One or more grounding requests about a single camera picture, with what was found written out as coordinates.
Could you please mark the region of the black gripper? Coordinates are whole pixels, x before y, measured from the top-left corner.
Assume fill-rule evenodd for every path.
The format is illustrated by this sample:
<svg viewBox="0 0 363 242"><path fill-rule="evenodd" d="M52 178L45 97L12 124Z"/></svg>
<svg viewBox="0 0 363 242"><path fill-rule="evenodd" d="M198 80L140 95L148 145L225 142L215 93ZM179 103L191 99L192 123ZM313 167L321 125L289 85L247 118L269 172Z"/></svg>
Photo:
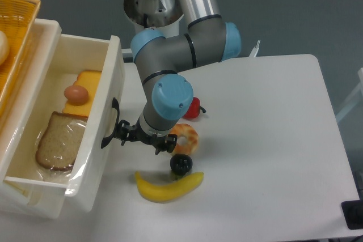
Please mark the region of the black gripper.
<svg viewBox="0 0 363 242"><path fill-rule="evenodd" d="M178 136L176 134L167 134L157 136L156 133L148 135L141 128L139 122L135 125L130 125L126 120L121 120L114 129L114 138L121 141L123 146L125 142L141 142L143 144L153 146L155 154L166 151L172 153L176 147Z"/></svg>

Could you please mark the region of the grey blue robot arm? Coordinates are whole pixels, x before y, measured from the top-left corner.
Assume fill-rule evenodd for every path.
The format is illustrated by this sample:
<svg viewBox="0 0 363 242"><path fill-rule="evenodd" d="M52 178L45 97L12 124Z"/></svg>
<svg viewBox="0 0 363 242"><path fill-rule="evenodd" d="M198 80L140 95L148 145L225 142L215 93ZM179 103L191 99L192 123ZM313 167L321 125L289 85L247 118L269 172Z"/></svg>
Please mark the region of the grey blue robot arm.
<svg viewBox="0 0 363 242"><path fill-rule="evenodd" d="M193 99L191 84L181 76L187 71L235 58L242 42L233 23L223 21L216 0L175 0L180 6L188 31L165 37L160 25L150 23L151 7L162 15L170 11L166 0L135 0L142 14L143 31L130 43L134 63L146 95L146 105L137 122L117 119L111 135L103 138L102 147L112 139L140 141L156 152L173 152L177 135L172 128L186 114Z"/></svg>

